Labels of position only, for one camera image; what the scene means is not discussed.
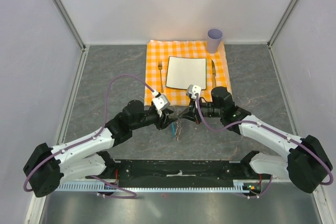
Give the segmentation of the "metal key organizer blue handle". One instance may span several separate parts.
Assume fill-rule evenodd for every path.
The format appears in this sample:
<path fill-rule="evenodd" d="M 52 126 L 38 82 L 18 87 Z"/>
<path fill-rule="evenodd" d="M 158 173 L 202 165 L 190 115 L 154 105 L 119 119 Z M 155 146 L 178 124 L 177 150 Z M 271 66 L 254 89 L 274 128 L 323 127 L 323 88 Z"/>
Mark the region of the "metal key organizer blue handle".
<path fill-rule="evenodd" d="M 171 106 L 170 109 L 172 111 L 179 111 L 180 113 L 182 112 L 182 108 L 179 106 Z M 171 128 L 173 132 L 173 137 L 178 142 L 182 131 L 182 119 L 178 119 L 173 122 L 171 124 Z"/>

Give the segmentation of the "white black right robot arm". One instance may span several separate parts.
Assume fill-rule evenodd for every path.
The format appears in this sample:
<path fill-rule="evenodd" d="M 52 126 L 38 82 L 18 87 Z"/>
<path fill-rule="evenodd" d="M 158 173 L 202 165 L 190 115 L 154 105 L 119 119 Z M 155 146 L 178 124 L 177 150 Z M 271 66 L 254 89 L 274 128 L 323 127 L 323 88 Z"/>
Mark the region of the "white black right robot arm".
<path fill-rule="evenodd" d="M 273 127 L 249 111 L 237 106 L 225 87 L 211 91 L 212 101 L 201 101 L 201 87 L 190 85 L 190 113 L 197 123 L 214 132 L 232 131 L 255 140 L 276 152 L 275 156 L 256 152 L 240 166 L 248 179 L 257 174 L 269 174 L 290 181 L 305 193 L 334 182 L 333 166 L 320 141 L 312 136 L 301 137 Z"/>

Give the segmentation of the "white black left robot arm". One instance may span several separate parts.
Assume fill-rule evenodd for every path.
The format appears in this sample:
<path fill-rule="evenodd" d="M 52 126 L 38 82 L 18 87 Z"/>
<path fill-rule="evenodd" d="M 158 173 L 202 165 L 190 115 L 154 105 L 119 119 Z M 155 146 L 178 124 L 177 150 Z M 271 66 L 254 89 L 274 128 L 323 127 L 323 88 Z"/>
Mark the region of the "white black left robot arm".
<path fill-rule="evenodd" d="M 178 114 L 160 98 L 148 109 L 141 101 L 132 100 L 113 119 L 86 136 L 52 147 L 38 145 L 24 166 L 24 191 L 43 197 L 72 180 L 92 175 L 111 178 L 115 165 L 108 149 L 130 139 L 136 129 L 155 125 L 161 130 L 177 119 Z"/>

